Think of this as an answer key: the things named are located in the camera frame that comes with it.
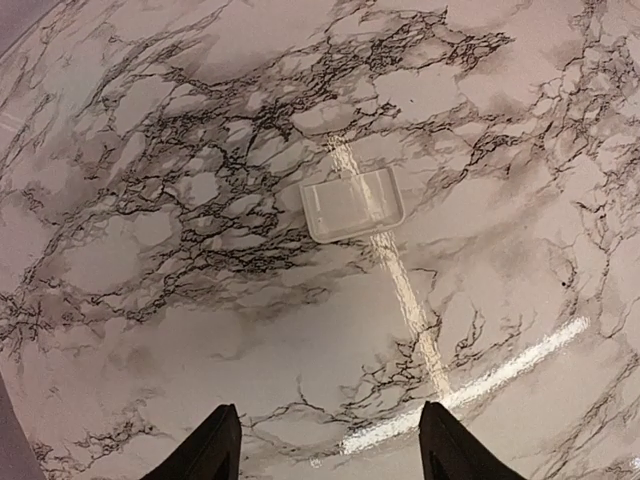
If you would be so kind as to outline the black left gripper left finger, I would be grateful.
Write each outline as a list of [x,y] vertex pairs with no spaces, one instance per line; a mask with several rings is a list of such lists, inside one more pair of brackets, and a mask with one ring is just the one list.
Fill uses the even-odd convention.
[[143,480],[238,480],[242,429],[234,404],[219,405]]

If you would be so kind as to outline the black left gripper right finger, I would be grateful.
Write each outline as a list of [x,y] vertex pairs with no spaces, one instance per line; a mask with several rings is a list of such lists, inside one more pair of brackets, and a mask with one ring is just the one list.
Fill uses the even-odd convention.
[[426,480],[525,480],[439,402],[423,406],[419,443]]

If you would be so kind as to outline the white battery cover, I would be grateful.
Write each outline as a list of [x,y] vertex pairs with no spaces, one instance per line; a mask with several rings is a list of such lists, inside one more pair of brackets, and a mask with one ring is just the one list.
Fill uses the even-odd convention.
[[320,244],[382,233],[405,219],[391,167],[302,185],[300,195],[309,234]]

